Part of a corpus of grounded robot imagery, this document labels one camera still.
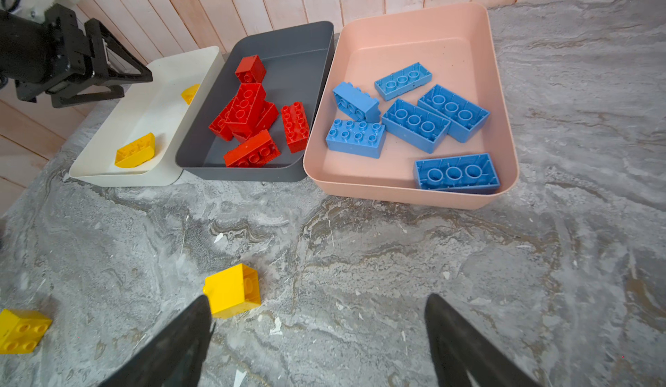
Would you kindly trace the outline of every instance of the plastic tray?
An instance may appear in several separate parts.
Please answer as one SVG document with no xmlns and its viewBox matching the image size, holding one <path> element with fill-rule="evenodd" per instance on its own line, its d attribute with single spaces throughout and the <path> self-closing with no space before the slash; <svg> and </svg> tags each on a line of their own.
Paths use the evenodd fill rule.
<svg viewBox="0 0 666 387">
<path fill-rule="evenodd" d="M 238 90 L 240 81 L 235 75 L 238 63 L 254 54 L 259 55 L 266 67 L 263 81 L 266 100 L 279 110 L 296 101 L 303 102 L 308 124 L 312 125 L 333 52 L 333 24 L 328 21 L 255 34 L 239 41 L 180 145 L 176 163 L 207 180 L 296 182 L 303 179 L 304 152 L 289 151 L 282 118 L 269 130 L 282 155 L 260 168 L 226 167 L 224 155 L 239 142 L 216 137 L 208 125 Z"/>
<path fill-rule="evenodd" d="M 218 47 L 159 58 L 148 65 L 153 82 L 133 84 L 69 169 L 69 175 L 98 186 L 166 186 L 182 168 L 175 155 L 196 113 L 220 73 Z M 188 106 L 180 94 L 201 84 Z M 155 156 L 134 168 L 114 166 L 116 150 L 147 133 L 155 135 Z"/>
<path fill-rule="evenodd" d="M 435 84 L 460 94 L 491 112 L 486 125 L 462 144 L 446 136 L 428 154 L 388 134 L 379 159 L 329 151 L 326 135 L 338 110 L 332 89 L 351 82 L 379 97 L 374 82 L 387 73 L 421 62 L 432 81 L 400 96 L 416 105 Z M 310 132 L 304 168 L 323 191 L 338 196 L 389 200 L 462 209 L 480 208 L 518 181 L 509 118 L 486 9 L 465 3 L 352 21 L 340 35 L 328 82 Z M 391 106 L 379 100 L 384 113 Z M 490 153 L 502 186 L 494 194 L 421 190 L 413 178 L 416 160 Z"/>
</svg>

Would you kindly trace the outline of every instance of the dark gray tray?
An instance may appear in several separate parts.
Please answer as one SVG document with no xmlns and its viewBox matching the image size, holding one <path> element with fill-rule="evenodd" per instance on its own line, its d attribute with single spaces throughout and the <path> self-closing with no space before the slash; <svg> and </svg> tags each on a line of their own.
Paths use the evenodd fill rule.
<svg viewBox="0 0 666 387">
<path fill-rule="evenodd" d="M 297 182 L 305 177 L 303 154 L 292 154 L 287 147 L 280 116 L 269 133 L 282 153 L 260 168 L 228 168 L 224 155 L 239 142 L 216 137 L 208 125 L 234 97 L 240 85 L 236 67 L 245 56 L 258 54 L 266 67 L 264 89 L 266 100 L 278 110 L 295 101 L 303 102 L 308 124 L 312 128 L 314 115 L 324 91 L 333 60 L 333 24 L 328 21 L 311 23 L 268 33 L 248 36 L 236 43 L 229 59 L 215 80 L 201 110 L 196 115 L 176 153 L 176 163 L 206 180 L 253 180 L 262 182 Z"/>
</svg>

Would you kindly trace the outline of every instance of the yellow curved block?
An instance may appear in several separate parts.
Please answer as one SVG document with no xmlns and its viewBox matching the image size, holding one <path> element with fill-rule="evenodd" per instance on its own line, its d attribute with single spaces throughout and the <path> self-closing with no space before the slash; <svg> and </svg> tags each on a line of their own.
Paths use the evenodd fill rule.
<svg viewBox="0 0 666 387">
<path fill-rule="evenodd" d="M 34 310 L 4 309 L 0 313 L 0 355 L 34 351 L 52 322 Z"/>
<path fill-rule="evenodd" d="M 115 165 L 120 168 L 136 167 L 155 157 L 155 135 L 148 133 L 116 151 Z"/>
<path fill-rule="evenodd" d="M 259 275 L 245 264 L 206 277 L 204 294 L 213 318 L 227 319 L 261 306 Z"/>
<path fill-rule="evenodd" d="M 180 94 L 182 98 L 185 99 L 185 102 L 187 102 L 187 105 L 192 103 L 192 99 L 195 98 L 196 92 L 199 90 L 199 86 L 201 85 L 196 84 L 194 86 L 190 86 Z"/>
</svg>

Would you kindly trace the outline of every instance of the light blue block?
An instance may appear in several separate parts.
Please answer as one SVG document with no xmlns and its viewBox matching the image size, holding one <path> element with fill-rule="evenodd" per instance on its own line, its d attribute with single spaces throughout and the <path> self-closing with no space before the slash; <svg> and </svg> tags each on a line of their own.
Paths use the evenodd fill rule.
<svg viewBox="0 0 666 387">
<path fill-rule="evenodd" d="M 432 73 L 420 63 L 414 63 L 412 66 L 407 66 L 379 79 L 375 82 L 375 89 L 384 100 L 391 100 L 430 81 L 432 81 Z"/>
<path fill-rule="evenodd" d="M 379 99 L 371 98 L 353 84 L 340 83 L 333 89 L 333 96 L 338 108 L 354 121 L 379 122 Z"/>
<path fill-rule="evenodd" d="M 416 160 L 414 179 L 420 189 L 430 191 L 491 194 L 500 188 L 488 153 Z"/>
<path fill-rule="evenodd" d="M 386 141 L 386 127 L 365 121 L 335 120 L 326 136 L 329 150 L 379 158 Z"/>
<path fill-rule="evenodd" d="M 438 84 L 421 96 L 418 106 L 453 121 L 449 135 L 459 142 L 467 142 L 490 116 L 487 110 Z"/>
<path fill-rule="evenodd" d="M 396 99 L 382 115 L 386 130 L 411 145 L 432 154 L 449 131 L 451 120 Z"/>
</svg>

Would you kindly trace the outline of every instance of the pink tray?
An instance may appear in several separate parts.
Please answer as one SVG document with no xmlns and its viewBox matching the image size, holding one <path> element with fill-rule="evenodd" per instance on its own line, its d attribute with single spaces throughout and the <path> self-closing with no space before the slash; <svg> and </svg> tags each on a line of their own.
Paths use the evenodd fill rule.
<svg viewBox="0 0 666 387">
<path fill-rule="evenodd" d="M 333 88 L 351 82 L 379 98 L 384 113 L 395 100 L 384 101 L 374 82 L 416 62 L 432 72 L 432 82 L 400 99 L 416 104 L 431 87 L 441 84 L 490 111 L 486 125 L 464 144 L 446 136 L 433 154 L 388 133 L 379 159 L 329 151 L 326 135 L 333 120 L 349 119 L 338 110 Z M 469 2 L 353 21 L 338 41 L 305 151 L 305 171 L 323 191 L 337 196 L 480 208 L 518 181 L 518 159 L 499 81 L 490 22 L 482 5 Z M 423 191 L 414 182 L 414 160 L 482 152 L 490 153 L 502 184 L 494 194 Z"/>
</svg>

